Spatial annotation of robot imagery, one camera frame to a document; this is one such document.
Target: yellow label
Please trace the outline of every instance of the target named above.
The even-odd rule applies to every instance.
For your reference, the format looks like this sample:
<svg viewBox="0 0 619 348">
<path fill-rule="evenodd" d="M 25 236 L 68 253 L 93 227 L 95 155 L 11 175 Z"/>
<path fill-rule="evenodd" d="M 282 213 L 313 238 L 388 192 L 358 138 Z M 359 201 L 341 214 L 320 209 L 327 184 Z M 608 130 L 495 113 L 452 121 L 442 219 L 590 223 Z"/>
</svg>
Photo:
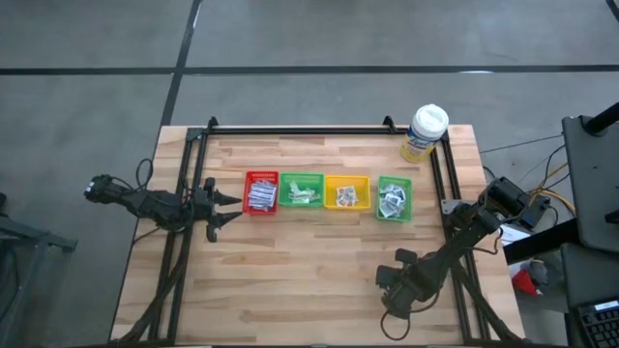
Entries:
<svg viewBox="0 0 619 348">
<path fill-rule="evenodd" d="M 424 161 L 427 158 L 427 155 L 434 149 L 436 143 L 432 143 L 427 145 L 427 147 L 423 151 L 419 151 L 419 149 L 410 146 L 408 143 L 408 136 L 402 141 L 399 146 L 399 152 L 402 154 L 405 160 L 410 162 L 420 162 Z"/>
</svg>

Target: white lid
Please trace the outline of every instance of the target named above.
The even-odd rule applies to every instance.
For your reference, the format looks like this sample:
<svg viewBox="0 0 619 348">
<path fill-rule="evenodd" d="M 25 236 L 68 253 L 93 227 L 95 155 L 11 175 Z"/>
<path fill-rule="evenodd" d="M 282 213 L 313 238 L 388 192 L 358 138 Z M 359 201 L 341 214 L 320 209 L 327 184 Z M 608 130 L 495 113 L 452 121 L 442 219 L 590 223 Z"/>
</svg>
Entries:
<svg viewBox="0 0 619 348">
<path fill-rule="evenodd" d="M 434 104 L 422 106 L 413 117 L 413 129 L 417 134 L 428 139 L 437 139 L 449 126 L 447 112 Z"/>
</svg>

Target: electrical cord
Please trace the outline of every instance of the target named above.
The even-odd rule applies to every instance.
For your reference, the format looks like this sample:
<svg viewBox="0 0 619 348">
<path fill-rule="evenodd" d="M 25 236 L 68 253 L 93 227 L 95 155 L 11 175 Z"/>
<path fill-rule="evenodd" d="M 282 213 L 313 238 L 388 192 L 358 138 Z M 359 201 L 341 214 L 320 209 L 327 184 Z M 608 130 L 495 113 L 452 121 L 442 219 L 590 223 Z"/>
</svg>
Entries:
<svg viewBox="0 0 619 348">
<path fill-rule="evenodd" d="M 185 189 L 185 190 L 186 190 L 186 191 L 188 191 L 188 192 L 195 192 L 195 189 L 190 188 L 190 187 L 187 185 L 187 178 L 183 178 L 183 180 L 181 180 L 181 186 L 183 187 L 183 189 Z"/>
<path fill-rule="evenodd" d="M 552 224 L 552 226 L 556 226 L 557 223 L 559 223 L 559 212 L 553 206 L 548 206 L 548 208 L 554 212 L 554 223 Z"/>
<path fill-rule="evenodd" d="M 556 150 L 554 150 L 550 156 L 548 156 L 548 160 L 545 163 L 545 175 L 544 175 L 544 179 L 538 184 L 538 186 L 536 187 L 536 189 L 541 189 L 544 187 L 545 182 L 550 179 L 552 176 L 554 176 L 556 173 L 559 172 L 559 170 L 563 169 L 564 167 L 566 167 L 568 165 L 567 162 L 563 163 L 562 165 L 560 165 L 558 168 L 554 169 L 551 173 L 548 173 L 548 170 L 550 169 L 550 163 L 552 162 L 552 157 L 554 155 L 556 155 L 559 151 L 561 151 L 561 149 L 565 148 L 565 144 L 559 146 L 558 148 L 556 148 Z"/>
<path fill-rule="evenodd" d="M 575 217 L 575 212 L 576 209 L 574 207 L 574 205 L 572 205 L 572 203 L 570 203 L 569 200 L 567 200 L 565 197 L 563 197 L 562 195 L 560 195 L 559 193 L 551 190 L 551 189 L 542 189 L 540 190 L 540 194 L 545 194 L 551 197 L 554 197 L 556 199 L 558 199 L 559 201 L 561 201 L 561 203 L 563 203 L 563 205 L 568 208 L 568 210 L 570 211 L 570 213 L 572 213 L 572 216 Z"/>
<path fill-rule="evenodd" d="M 521 177 L 520 179 L 518 179 L 518 181 L 517 181 L 516 183 L 517 183 L 517 184 L 520 184 L 520 183 L 522 182 L 522 180 L 524 180 L 524 178 L 528 177 L 528 176 L 529 176 L 529 174 L 533 173 L 533 171 L 534 171 L 535 169 L 537 169 L 540 165 L 542 165 L 542 163 L 544 163 L 545 161 L 547 161 L 547 160 L 548 160 L 548 158 L 549 158 L 550 156 L 551 156 L 551 155 L 548 155 L 548 156 L 544 157 L 543 159 L 541 159 L 541 160 L 540 160 L 537 164 L 535 164 L 535 165 L 533 166 L 533 168 L 529 169 L 529 170 L 528 170 L 528 171 L 527 171 L 524 175 L 522 175 L 522 177 Z"/>
<path fill-rule="evenodd" d="M 139 179 L 139 173 L 142 169 L 142 164 L 144 163 L 148 163 L 148 173 L 146 174 L 146 181 L 142 184 L 141 180 Z M 136 192 L 140 192 L 143 190 L 146 190 L 146 188 L 148 187 L 148 184 L 151 182 L 151 179 L 153 178 L 153 172 L 154 172 L 154 167 L 153 167 L 153 161 L 151 159 L 142 159 L 138 164 L 137 164 L 137 168 L 135 169 L 135 181 L 137 182 L 137 187 L 134 188 L 131 184 L 129 184 L 128 182 L 126 182 L 125 180 L 112 176 L 112 181 L 117 181 L 120 182 L 121 184 L 123 184 L 128 190 L 125 192 L 122 192 L 120 195 L 126 195 L 126 194 L 130 194 L 130 193 L 136 193 Z M 183 182 L 183 188 L 192 191 L 191 188 L 188 188 L 185 180 Z M 187 200 L 184 200 L 181 202 L 181 204 L 169 204 L 167 202 L 164 202 L 162 200 L 160 200 L 157 197 L 154 197 L 151 194 L 148 194 L 148 197 L 166 207 L 171 207 L 171 208 L 183 208 L 185 206 L 185 204 L 187 203 Z"/>
<path fill-rule="evenodd" d="M 193 212 L 194 210 L 192 208 L 191 219 L 188 221 L 187 226 L 193 225 Z M 176 264 L 170 272 L 170 275 L 167 277 L 160 294 L 156 295 L 153 301 L 149 303 L 142 316 L 133 324 L 132 328 L 125 333 L 124 336 L 118 339 L 119 342 L 139 340 L 144 335 L 146 328 L 151 325 L 153 316 L 156 315 L 158 310 L 160 310 L 163 306 L 165 298 L 172 290 L 172 287 L 174 287 L 181 275 L 187 270 L 186 266 L 188 261 L 188 255 L 183 255 L 182 253 L 178 255 Z"/>
<path fill-rule="evenodd" d="M 568 179 L 568 177 L 569 177 L 569 176 L 570 176 L 570 173 L 566 174 L 563 178 L 559 179 L 559 180 L 558 180 L 558 181 L 556 181 L 554 184 L 552 184 L 552 185 L 550 185 L 550 186 L 545 187 L 544 189 L 550 189 L 550 188 L 555 187 L 557 184 L 559 184 L 559 183 L 561 183 L 562 181 L 564 181 L 564 180 Z"/>
<path fill-rule="evenodd" d="M 538 141 L 544 141 L 544 140 L 549 140 L 549 139 L 554 139 L 554 138 L 558 138 L 560 136 L 563 136 L 563 134 L 557 134 L 557 135 L 552 135 L 552 136 L 546 136 L 543 138 L 539 138 L 539 139 L 534 139 L 534 140 L 529 140 L 529 141 L 524 141 L 524 142 L 520 142 L 517 144 L 512 144 L 512 145 L 507 145 L 507 146 L 501 146 L 501 147 L 497 147 L 494 149 L 488 149 L 488 150 L 483 150 L 480 151 L 480 154 L 485 154 L 485 153 L 489 153 L 489 152 L 493 152 L 493 151 L 499 151 L 499 150 L 505 150 L 505 149 L 510 149 L 516 146 L 522 146 L 522 145 L 527 145 L 527 144 L 532 144 Z"/>
<path fill-rule="evenodd" d="M 494 173 L 492 172 L 492 170 L 490 170 L 490 168 L 486 167 L 485 165 L 482 165 L 482 168 L 488 173 L 490 174 L 490 176 L 492 177 L 492 180 L 496 179 L 496 175 L 494 175 Z"/>
<path fill-rule="evenodd" d="M 503 227 L 499 227 L 499 235 L 494 239 L 494 251 L 491 251 L 491 250 L 488 250 L 488 249 L 484 249 L 482 247 L 476 247 L 476 246 L 468 247 L 468 249 L 475 250 L 475 251 L 480 251 L 480 252 L 485 252 L 485 253 L 488 253 L 490 255 L 496 255 L 496 254 L 499 253 L 498 243 L 499 243 L 499 240 L 501 239 L 501 237 L 503 237 Z"/>
<path fill-rule="evenodd" d="M 141 236 L 139 236 L 139 237 L 135 238 L 135 239 L 133 240 L 133 242 L 132 242 L 132 246 L 134 246 L 134 245 L 135 245 L 135 243 L 137 243 L 137 242 L 138 242 L 139 240 L 141 240 L 142 238 L 148 237 L 148 236 L 152 235 L 153 233 L 155 233 L 155 232 L 157 232 L 157 231 L 159 231 L 159 230 L 161 230 L 161 229 L 162 229 L 161 227 L 157 227 L 157 228 L 153 229 L 152 231 L 148 231 L 148 232 L 144 233 L 143 235 L 141 235 Z"/>
<path fill-rule="evenodd" d="M 410 314 L 413 313 L 421 313 L 423 311 L 426 311 L 430 308 L 432 308 L 434 305 L 436 305 L 436 303 L 438 302 L 438 296 L 441 294 L 441 291 L 439 290 L 436 295 L 434 295 L 434 299 L 432 300 L 432 302 L 424 307 L 418 308 L 418 309 L 411 309 L 408 311 L 408 318 L 406 319 L 406 331 L 404 332 L 404 334 L 400 337 L 393 337 L 391 335 L 389 335 L 387 333 L 387 331 L 385 330 L 385 319 L 387 318 L 387 315 L 389 314 L 389 310 L 385 310 L 385 313 L 383 314 L 383 316 L 380 318 L 380 330 L 383 332 L 383 334 L 391 339 L 392 341 L 401 341 L 403 339 L 405 339 L 408 336 L 408 333 L 410 332 Z"/>
</svg>

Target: keyboard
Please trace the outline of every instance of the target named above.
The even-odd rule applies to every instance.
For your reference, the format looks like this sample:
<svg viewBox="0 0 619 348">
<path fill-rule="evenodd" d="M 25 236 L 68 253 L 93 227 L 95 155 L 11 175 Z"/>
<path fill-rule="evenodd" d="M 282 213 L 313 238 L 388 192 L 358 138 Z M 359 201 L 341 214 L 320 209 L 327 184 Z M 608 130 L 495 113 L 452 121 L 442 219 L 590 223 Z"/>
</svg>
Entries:
<svg viewBox="0 0 619 348">
<path fill-rule="evenodd" d="M 619 347 L 619 299 L 582 305 L 577 312 L 590 347 Z"/>
</svg>

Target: small parts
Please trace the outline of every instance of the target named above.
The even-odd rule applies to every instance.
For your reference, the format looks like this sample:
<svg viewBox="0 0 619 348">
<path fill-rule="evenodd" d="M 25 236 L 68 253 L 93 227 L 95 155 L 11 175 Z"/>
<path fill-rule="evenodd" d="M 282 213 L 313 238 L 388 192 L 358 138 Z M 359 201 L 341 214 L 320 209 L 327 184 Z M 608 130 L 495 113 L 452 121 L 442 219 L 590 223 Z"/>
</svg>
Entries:
<svg viewBox="0 0 619 348">
<path fill-rule="evenodd" d="M 268 212 L 275 204 L 278 187 L 267 181 L 258 181 L 251 184 L 249 205 L 254 209 Z"/>
<path fill-rule="evenodd" d="M 378 190 L 380 213 L 385 218 L 399 218 L 406 204 L 404 189 L 396 185 L 388 185 Z"/>
<path fill-rule="evenodd" d="M 338 196 L 336 204 L 338 207 L 352 207 L 357 204 L 357 191 L 355 187 L 336 188 Z"/>
<path fill-rule="evenodd" d="M 291 182 L 288 198 L 292 200 L 292 204 L 309 204 L 316 199 L 320 199 L 320 194 L 310 188 L 299 189 L 297 183 Z"/>
</svg>

